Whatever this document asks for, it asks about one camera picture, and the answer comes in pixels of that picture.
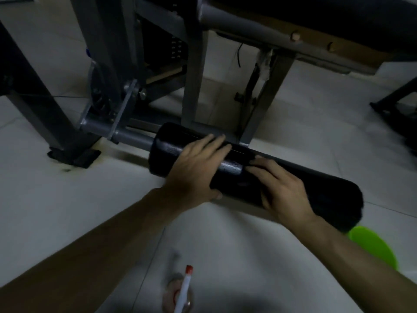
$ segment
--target green bowl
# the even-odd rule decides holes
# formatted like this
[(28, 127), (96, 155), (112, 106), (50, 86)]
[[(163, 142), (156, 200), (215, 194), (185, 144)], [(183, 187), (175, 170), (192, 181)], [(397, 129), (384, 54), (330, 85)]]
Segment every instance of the green bowl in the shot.
[(383, 260), (389, 266), (398, 270), (398, 262), (392, 249), (377, 233), (364, 226), (355, 226), (347, 233), (352, 242), (357, 243), (373, 256)]

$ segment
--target black padded seat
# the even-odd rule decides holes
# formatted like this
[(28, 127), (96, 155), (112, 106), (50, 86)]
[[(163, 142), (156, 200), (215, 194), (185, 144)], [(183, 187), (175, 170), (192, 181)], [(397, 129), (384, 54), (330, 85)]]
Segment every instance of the black padded seat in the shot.
[(417, 5), (404, 0), (215, 0), (382, 52), (417, 53)]

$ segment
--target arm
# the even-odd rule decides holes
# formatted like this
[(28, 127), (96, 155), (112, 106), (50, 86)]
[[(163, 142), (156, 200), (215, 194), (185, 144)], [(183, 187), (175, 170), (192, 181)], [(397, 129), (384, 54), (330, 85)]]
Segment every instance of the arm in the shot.
[(91, 230), (0, 289), (1, 312), (94, 312), (139, 258), (149, 238), (180, 213), (221, 196), (210, 181), (231, 145), (191, 143), (162, 188)]
[(417, 312), (417, 285), (316, 216), (303, 182), (275, 161), (258, 157), (247, 171), (269, 195), (263, 205), (331, 272), (366, 313)]

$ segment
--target red cap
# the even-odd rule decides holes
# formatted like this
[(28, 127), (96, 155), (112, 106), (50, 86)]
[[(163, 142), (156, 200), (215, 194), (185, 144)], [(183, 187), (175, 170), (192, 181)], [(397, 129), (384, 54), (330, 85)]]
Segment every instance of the red cap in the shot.
[(185, 274), (186, 275), (192, 275), (193, 274), (193, 266), (187, 265), (185, 268)]

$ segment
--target black foam roller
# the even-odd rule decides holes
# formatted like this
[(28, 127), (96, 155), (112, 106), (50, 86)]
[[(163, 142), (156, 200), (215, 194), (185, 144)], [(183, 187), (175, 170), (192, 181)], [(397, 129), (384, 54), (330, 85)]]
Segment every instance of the black foam roller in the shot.
[[(149, 154), (149, 171), (166, 177), (183, 148), (203, 135), (173, 123), (158, 131)], [(210, 184), (223, 194), (262, 206), (263, 185), (243, 168), (259, 154), (275, 160), (300, 178), (313, 211), (342, 232), (348, 232), (362, 218), (363, 198), (359, 187), (348, 180), (305, 168), (252, 149), (233, 144)]]

